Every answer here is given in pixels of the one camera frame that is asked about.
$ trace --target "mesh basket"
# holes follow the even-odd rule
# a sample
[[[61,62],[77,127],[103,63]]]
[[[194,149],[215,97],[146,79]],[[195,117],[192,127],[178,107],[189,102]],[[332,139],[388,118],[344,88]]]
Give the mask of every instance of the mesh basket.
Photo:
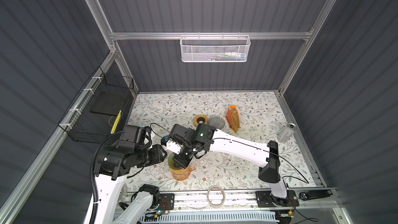
[[[246,62],[250,48],[249,36],[200,37],[184,35],[180,38],[183,62]]]
[[[120,105],[119,121],[115,126],[113,124],[117,117],[91,112],[91,108],[102,92],[117,94],[123,97],[123,103]],[[87,93],[79,106],[76,109],[71,109],[71,104],[65,112],[64,116],[69,111],[73,111],[69,122],[60,122],[58,125],[68,133],[68,136],[73,141],[101,143],[106,137],[111,135],[111,132],[115,133],[123,130],[134,99],[132,93],[132,78],[103,73],[94,82],[93,86],[87,89]],[[110,143],[115,142],[118,138],[118,136],[113,137]]]

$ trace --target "black wire basket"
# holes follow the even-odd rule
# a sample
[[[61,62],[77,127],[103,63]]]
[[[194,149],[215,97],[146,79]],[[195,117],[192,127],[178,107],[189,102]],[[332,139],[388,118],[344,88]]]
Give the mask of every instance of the black wire basket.
[[[68,123],[61,123],[60,121],[58,123],[59,127],[67,132],[73,141],[101,143],[111,134],[123,130],[134,100],[133,87],[133,80],[130,77],[102,73],[90,89],[83,89],[87,90],[86,95],[78,107],[72,109],[80,92],[76,95],[61,121],[70,111],[73,112],[72,117]],[[119,99],[116,103],[111,102],[114,103],[114,108],[120,108],[117,116],[93,111],[97,100],[104,93],[116,95]],[[112,144],[118,138],[119,136],[113,137],[110,139],[110,143]]]

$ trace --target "white mesh basket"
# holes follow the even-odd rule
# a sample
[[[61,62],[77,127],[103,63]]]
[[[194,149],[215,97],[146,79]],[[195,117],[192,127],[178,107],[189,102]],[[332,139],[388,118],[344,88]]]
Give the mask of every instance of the white mesh basket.
[[[249,36],[183,35],[180,38],[183,62],[246,62]]]

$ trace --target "roll of tape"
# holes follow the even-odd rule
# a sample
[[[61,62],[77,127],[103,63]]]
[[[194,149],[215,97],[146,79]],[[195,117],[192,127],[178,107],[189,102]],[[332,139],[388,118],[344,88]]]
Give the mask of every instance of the roll of tape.
[[[209,119],[205,115],[200,114],[193,119],[193,123],[195,126],[198,126],[199,124],[207,124],[208,120]]]

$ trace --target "white cable tray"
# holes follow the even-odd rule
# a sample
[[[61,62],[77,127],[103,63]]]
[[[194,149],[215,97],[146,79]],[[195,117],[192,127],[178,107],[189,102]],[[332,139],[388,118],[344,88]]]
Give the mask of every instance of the white cable tray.
[[[139,220],[141,223],[210,223],[210,222],[246,222],[261,221],[261,223],[279,222],[275,213],[271,211],[214,211],[214,212],[171,212],[161,215],[156,220],[144,221],[144,216]]]
[[[250,38],[245,35],[183,35],[180,46],[183,62],[246,62]]]

